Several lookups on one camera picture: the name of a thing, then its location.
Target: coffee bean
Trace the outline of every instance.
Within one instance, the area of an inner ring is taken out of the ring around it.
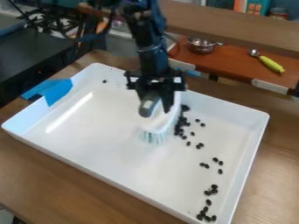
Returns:
[[[204,191],[204,194],[205,194],[206,196],[210,196],[210,195],[211,195],[211,193],[210,193],[209,191]]]
[[[217,216],[216,215],[212,215],[211,220],[212,221],[216,221],[217,220]]]
[[[203,216],[200,215],[200,214],[197,214],[197,215],[196,215],[196,218],[197,218],[199,221],[203,220]]]
[[[205,216],[206,221],[211,221],[211,218],[209,216]]]
[[[207,200],[205,201],[205,203],[206,203],[206,205],[208,205],[208,206],[210,206],[210,205],[212,204],[212,202],[211,202],[209,199],[207,199]]]
[[[205,211],[200,211],[200,213],[199,213],[201,216],[204,216],[205,217]]]
[[[213,188],[213,189],[211,190],[211,193],[216,194],[216,193],[218,193],[218,190],[217,190],[216,188]]]
[[[189,108],[187,105],[185,105],[185,104],[182,104],[182,105],[181,105],[181,109],[182,109],[184,112],[190,110],[190,108]]]

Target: metal spoon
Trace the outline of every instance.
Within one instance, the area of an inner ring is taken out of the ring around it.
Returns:
[[[260,52],[256,49],[248,49],[248,54],[260,59],[260,61],[268,68],[270,68],[272,71],[282,74],[284,73],[284,69],[282,66],[278,65],[276,62],[274,62],[273,60],[265,57],[265,56],[261,56]]]

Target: cable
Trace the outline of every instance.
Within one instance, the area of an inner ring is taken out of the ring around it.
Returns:
[[[19,13],[22,14],[22,16],[25,18],[25,20],[27,21],[28,24],[32,25],[36,30],[38,30],[38,27],[34,24],[33,21],[31,21],[29,19],[29,17],[27,17],[27,15],[25,13],[23,13],[22,10],[20,10],[20,8],[17,7],[17,5],[15,3],[13,3],[11,0],[7,0]]]

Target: wooden table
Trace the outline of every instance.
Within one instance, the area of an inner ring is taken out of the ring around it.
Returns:
[[[299,81],[299,59],[291,59],[269,52],[261,52],[283,66],[286,72],[282,75],[272,72],[258,59],[250,57],[247,49],[232,45],[217,45],[214,52],[208,54],[196,54],[188,49],[187,38],[181,38],[178,42],[180,51],[173,47],[170,56],[174,60],[180,60],[196,66],[200,72],[217,74],[237,81],[252,83],[252,80],[273,83],[290,94],[294,93]]]
[[[99,61],[128,69],[132,60],[91,52],[53,78],[70,77]],[[240,203],[236,224],[296,224],[299,207],[299,106],[243,87],[188,78],[189,88],[271,115]],[[0,109],[0,123],[29,103]],[[0,129],[0,202],[37,224],[176,224],[182,221],[67,164],[21,143]]]

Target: white tray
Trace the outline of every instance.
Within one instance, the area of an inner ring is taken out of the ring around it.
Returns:
[[[170,134],[163,145],[143,143],[137,127],[139,101],[126,90],[123,71],[99,63],[72,77],[72,90],[51,107],[44,97],[2,127],[16,139],[136,196],[188,223],[205,200],[216,223],[230,223],[268,123],[268,114],[188,91],[187,133],[192,146]],[[194,120],[206,124],[200,127]],[[204,143],[201,150],[195,144]],[[224,161],[218,174],[217,157]],[[210,169],[199,166],[204,162]],[[211,184],[219,193],[206,197]]]

